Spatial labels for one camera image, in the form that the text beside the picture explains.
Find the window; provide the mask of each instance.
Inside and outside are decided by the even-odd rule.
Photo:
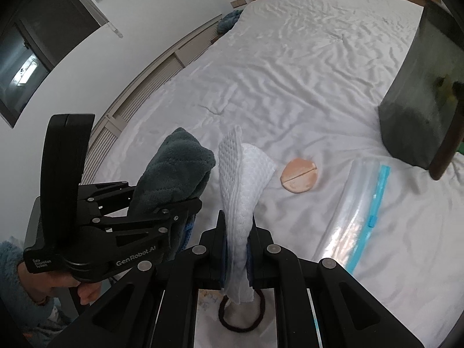
[[[29,0],[0,37],[0,113],[15,126],[46,76],[100,25],[79,0]]]

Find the dark green towel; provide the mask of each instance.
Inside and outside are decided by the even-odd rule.
[[[177,128],[166,137],[140,177],[127,215],[152,213],[160,205],[200,197],[215,165],[211,150],[202,147],[185,129]],[[171,249],[155,261],[172,260],[179,249],[185,248],[193,222],[194,216],[187,223],[172,225]]]

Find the person's arm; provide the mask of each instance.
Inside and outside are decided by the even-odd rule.
[[[82,305],[100,295],[101,283],[80,284],[70,274],[58,271],[29,273],[22,250],[9,242],[0,244],[0,296],[18,326],[34,328],[45,322],[53,309],[54,288],[76,286]]]

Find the blue fluffy sleeve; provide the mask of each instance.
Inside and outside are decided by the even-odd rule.
[[[44,323],[53,309],[53,302],[36,305],[26,293],[18,277],[22,250],[9,242],[0,244],[0,296],[8,312],[20,328],[34,328]]]

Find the person's wrist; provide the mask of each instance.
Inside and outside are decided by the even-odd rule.
[[[24,262],[18,265],[18,278],[26,293],[38,305],[44,305],[47,300],[47,294],[37,289],[34,285],[34,274],[29,273]]]

